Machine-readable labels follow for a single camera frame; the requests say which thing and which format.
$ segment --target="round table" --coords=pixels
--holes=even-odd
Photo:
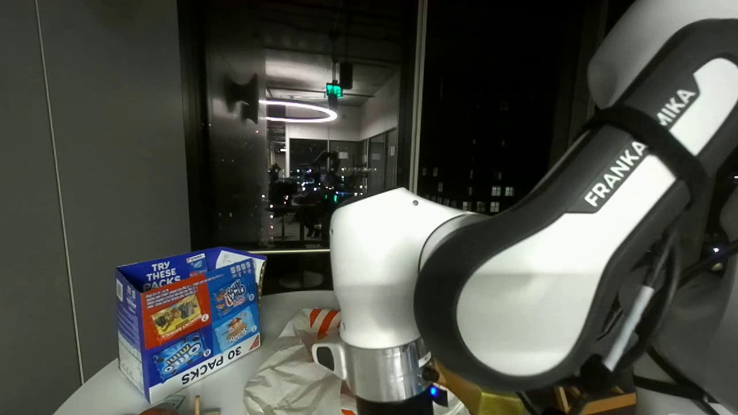
[[[221,415],[244,415],[246,382],[272,354],[272,344],[287,322],[300,309],[312,307],[338,309],[338,300],[332,291],[286,292],[262,297],[261,347],[176,394],[189,396],[190,409],[195,395],[200,395],[203,408],[220,408]],[[115,359],[73,393],[55,415],[136,415],[149,407],[143,394],[120,373]]]

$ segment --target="ceiling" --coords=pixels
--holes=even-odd
[[[335,58],[354,64],[354,87],[339,104],[362,106],[400,69],[401,1],[256,3],[267,97],[327,104],[325,85],[334,79]]]

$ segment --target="circular ceiling light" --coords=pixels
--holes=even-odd
[[[270,105],[279,105],[284,107],[310,109],[312,111],[318,111],[325,114],[325,117],[267,117],[269,121],[282,121],[284,123],[327,123],[338,118],[338,114],[332,110],[322,106],[317,106],[308,103],[298,103],[294,101],[282,101],[282,100],[260,100],[259,103]]]

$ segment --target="cardboard box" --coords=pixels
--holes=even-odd
[[[219,247],[116,268],[119,367],[149,402],[259,347],[265,263]]]

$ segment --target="exit sign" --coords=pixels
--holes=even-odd
[[[325,85],[325,94],[341,98],[343,96],[343,89],[340,85],[336,85],[335,83],[327,83]]]

